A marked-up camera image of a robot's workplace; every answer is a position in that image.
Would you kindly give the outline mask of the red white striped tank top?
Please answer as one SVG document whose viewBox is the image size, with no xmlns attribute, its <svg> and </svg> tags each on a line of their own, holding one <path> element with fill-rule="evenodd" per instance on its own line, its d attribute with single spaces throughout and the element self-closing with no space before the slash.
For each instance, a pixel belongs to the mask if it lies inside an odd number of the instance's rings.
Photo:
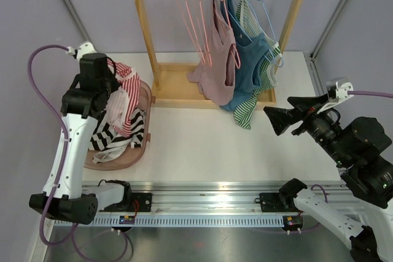
<svg viewBox="0 0 393 262">
<path fill-rule="evenodd" d="M 107 59 L 108 68 L 114 73 L 120 84 L 106 106 L 107 122 L 122 136 L 131 134 L 131 114 L 139 103 L 141 79 L 135 69 L 123 63 L 114 63 Z"/>
</svg>

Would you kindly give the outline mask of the black white striped tank top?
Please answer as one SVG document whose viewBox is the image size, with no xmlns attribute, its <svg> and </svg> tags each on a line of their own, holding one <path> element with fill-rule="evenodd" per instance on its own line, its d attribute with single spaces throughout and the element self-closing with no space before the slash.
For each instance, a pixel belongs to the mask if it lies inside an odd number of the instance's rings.
<svg viewBox="0 0 393 262">
<path fill-rule="evenodd" d="M 107 122 L 106 110 L 101 112 L 98 124 L 90 139 L 89 151 L 94 151 L 94 164 L 105 163 L 120 157 L 127 147 L 141 148 L 145 131 L 146 111 L 136 108 L 131 114 L 131 134 L 122 136 Z"/>
</svg>

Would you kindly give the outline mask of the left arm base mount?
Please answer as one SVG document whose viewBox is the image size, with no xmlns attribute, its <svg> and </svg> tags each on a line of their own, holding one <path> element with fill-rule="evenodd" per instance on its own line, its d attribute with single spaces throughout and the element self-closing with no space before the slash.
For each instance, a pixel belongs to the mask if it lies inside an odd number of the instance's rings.
<svg viewBox="0 0 393 262">
<path fill-rule="evenodd" d="M 152 193 L 147 192 L 132 192 L 131 196 L 126 197 L 125 200 L 111 204 L 105 207 L 101 212 L 151 212 L 152 207 Z"/>
</svg>

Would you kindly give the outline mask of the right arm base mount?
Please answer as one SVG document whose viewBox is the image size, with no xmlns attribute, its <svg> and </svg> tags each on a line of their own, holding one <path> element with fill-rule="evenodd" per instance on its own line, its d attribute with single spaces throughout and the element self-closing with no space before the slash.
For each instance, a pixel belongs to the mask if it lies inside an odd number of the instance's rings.
<svg viewBox="0 0 393 262">
<path fill-rule="evenodd" d="M 295 205 L 297 196 L 296 193 L 260 193 L 254 202 L 260 206 L 263 213 L 309 213 L 309 208 Z"/>
</svg>

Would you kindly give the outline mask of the dusty pink tank top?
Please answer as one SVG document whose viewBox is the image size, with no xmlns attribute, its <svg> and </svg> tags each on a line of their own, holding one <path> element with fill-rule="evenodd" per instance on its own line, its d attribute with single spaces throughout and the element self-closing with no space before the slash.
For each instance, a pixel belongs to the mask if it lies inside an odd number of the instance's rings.
<svg viewBox="0 0 393 262">
<path fill-rule="evenodd" d="M 233 99 L 235 89 L 235 37 L 221 12 L 221 0 L 212 0 L 211 22 L 208 31 L 210 57 L 187 73 L 189 82 L 198 85 L 199 93 L 218 106 Z"/>
</svg>

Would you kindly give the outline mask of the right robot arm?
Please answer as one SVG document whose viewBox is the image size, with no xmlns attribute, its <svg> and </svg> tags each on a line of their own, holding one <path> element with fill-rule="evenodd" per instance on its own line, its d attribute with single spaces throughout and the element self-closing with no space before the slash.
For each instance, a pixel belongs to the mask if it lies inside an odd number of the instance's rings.
<svg viewBox="0 0 393 262">
<path fill-rule="evenodd" d="M 328 95 L 289 97 L 291 109 L 266 106 L 276 135 L 299 123 L 294 136 L 308 133 L 328 154 L 353 196 L 358 199 L 367 222 L 351 220 L 326 202 L 320 201 L 307 185 L 292 179 L 279 189 L 279 205 L 311 215 L 339 238 L 354 261 L 392 261 L 392 164 L 381 153 L 392 140 L 377 119 L 357 117 L 341 128 L 328 113 L 335 101 Z"/>
</svg>

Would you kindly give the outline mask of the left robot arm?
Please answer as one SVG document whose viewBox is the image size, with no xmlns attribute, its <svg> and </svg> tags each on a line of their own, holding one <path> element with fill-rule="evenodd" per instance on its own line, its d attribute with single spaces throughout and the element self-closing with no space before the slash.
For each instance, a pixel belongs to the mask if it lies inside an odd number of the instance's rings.
<svg viewBox="0 0 393 262">
<path fill-rule="evenodd" d="M 107 180 L 92 191 L 82 191 L 90 139 L 119 83 L 103 53 L 85 54 L 79 66 L 79 74 L 62 97 L 62 133 L 52 171 L 42 193 L 30 196 L 29 207 L 52 220 L 88 225 L 108 207 L 127 211 L 133 197 L 130 184 L 121 180 Z"/>
</svg>

